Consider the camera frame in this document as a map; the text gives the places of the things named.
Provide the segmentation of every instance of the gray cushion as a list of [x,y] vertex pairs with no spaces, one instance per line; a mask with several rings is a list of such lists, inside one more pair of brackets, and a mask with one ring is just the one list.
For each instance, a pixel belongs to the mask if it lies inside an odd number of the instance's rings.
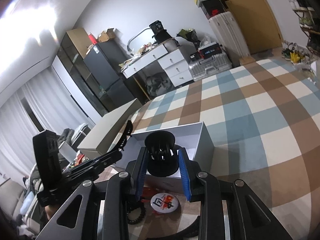
[[12,220],[17,218],[23,203],[24,187],[8,179],[0,186],[0,207]]

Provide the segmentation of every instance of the wooden door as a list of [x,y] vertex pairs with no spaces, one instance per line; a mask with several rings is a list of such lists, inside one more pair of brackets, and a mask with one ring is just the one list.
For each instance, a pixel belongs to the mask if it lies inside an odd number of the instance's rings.
[[229,0],[226,4],[238,21],[251,54],[281,46],[281,32],[266,0]]

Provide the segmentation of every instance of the plaid rug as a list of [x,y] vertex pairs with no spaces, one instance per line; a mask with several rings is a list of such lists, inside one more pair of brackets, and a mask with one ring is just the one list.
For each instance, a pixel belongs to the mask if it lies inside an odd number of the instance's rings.
[[[320,222],[320,91],[292,65],[267,59],[220,73],[155,98],[131,120],[134,132],[203,121],[215,145],[211,174],[243,179],[293,239]],[[181,198],[180,213],[156,222],[160,236],[194,221]],[[154,235],[152,225],[147,217],[131,228],[132,239]]]

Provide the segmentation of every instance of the wooden shelf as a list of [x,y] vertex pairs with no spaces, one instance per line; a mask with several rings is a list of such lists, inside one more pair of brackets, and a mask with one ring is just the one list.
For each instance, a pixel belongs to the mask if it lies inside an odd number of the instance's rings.
[[292,9],[294,12],[309,12],[308,10],[298,10],[298,9]]
[[308,32],[308,33],[314,33],[314,34],[317,34],[317,35],[320,35],[320,32],[316,32],[312,29],[307,29],[307,28],[302,28],[300,27],[304,32]]

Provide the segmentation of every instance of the person's hand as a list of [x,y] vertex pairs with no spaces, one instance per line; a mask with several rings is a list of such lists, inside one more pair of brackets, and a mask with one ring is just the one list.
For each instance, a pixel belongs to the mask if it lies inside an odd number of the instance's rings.
[[59,208],[60,205],[49,205],[44,208],[48,220],[50,220],[53,217],[53,215],[58,211]]

